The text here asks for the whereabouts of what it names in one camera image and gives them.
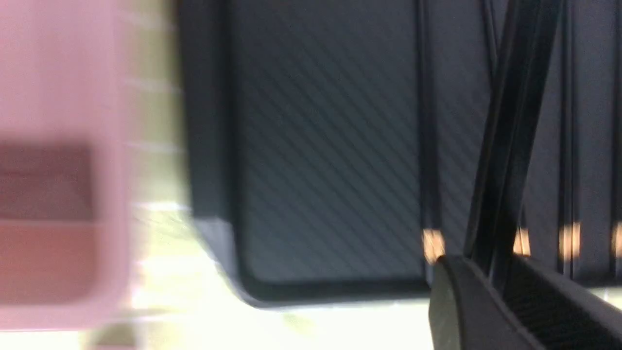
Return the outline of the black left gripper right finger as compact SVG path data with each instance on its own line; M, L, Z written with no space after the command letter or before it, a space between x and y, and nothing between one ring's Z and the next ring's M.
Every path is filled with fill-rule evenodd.
M557 272L514 256L503 298L548 350L619 350L620 309Z

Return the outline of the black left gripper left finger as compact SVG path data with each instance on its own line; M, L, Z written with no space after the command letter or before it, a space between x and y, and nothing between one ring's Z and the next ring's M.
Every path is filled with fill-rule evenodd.
M434 266L429 324L435 350L533 350L535 339L469 259Z

